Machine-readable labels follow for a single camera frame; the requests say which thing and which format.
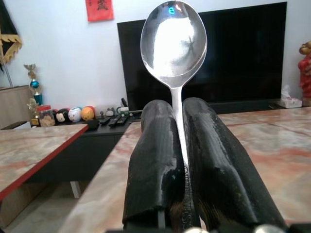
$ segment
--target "plush toy ball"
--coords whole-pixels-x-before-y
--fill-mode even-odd
[[[81,109],[78,107],[71,108],[68,113],[69,120],[78,122],[81,120]]]
[[[68,112],[69,110],[67,108],[62,108],[58,110],[58,112],[56,113],[57,122],[63,123],[65,121],[69,121]]]
[[[95,109],[92,106],[86,106],[81,111],[81,117],[83,120],[92,120],[95,117]]]

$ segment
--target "glass jar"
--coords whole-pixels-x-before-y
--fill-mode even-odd
[[[37,111],[39,114],[39,122],[41,127],[55,125],[55,119],[50,105],[38,106]]]

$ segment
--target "white toy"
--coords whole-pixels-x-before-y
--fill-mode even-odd
[[[81,109],[77,107],[71,108],[69,110],[68,116],[69,116],[69,120],[71,120],[72,122],[80,121],[81,120]]]
[[[115,114],[115,109],[114,108],[108,108],[106,111],[106,117],[112,117]]]

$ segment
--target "red figurine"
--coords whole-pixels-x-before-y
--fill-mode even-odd
[[[299,52],[306,57],[299,62],[300,87],[303,93],[303,106],[311,105],[311,41],[303,44]]]

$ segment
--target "metal spoon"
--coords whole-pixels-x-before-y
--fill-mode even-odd
[[[201,67],[207,36],[201,18],[188,4],[169,1],[148,16],[141,33],[140,50],[147,70],[172,94],[172,104],[185,167],[184,227],[195,225],[192,189],[184,132],[181,91]]]

